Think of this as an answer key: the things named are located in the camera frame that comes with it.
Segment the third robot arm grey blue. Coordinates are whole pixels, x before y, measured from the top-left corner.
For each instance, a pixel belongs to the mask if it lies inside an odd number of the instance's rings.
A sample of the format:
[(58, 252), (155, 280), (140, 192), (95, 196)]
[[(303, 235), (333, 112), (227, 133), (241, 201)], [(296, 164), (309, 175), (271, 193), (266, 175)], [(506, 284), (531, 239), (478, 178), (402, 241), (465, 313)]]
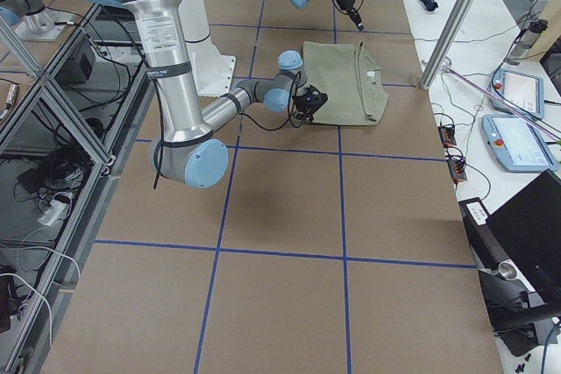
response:
[(42, 0), (1, 0), (1, 17), (25, 41), (54, 42), (75, 14), (50, 11)]

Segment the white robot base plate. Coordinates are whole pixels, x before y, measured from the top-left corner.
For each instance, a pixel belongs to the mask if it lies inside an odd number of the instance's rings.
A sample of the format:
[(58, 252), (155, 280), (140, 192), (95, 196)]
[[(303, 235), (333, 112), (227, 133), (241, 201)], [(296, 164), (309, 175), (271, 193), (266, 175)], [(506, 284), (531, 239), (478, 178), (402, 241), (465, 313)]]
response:
[(231, 89), (236, 57), (218, 51), (192, 53), (191, 63), (199, 96), (218, 97)]

